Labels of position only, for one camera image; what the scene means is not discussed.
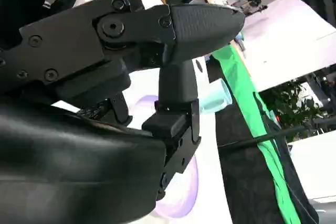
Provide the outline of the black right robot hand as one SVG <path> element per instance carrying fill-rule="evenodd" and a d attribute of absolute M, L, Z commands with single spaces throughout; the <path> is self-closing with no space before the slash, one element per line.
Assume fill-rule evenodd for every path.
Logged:
<path fill-rule="evenodd" d="M 200 142 L 192 60 L 225 46 L 244 14 L 214 4 L 134 7 L 94 0 L 20 29 L 1 53 L 1 223 L 127 223 L 149 214 Z M 159 68 L 142 129 L 83 109 Z"/>

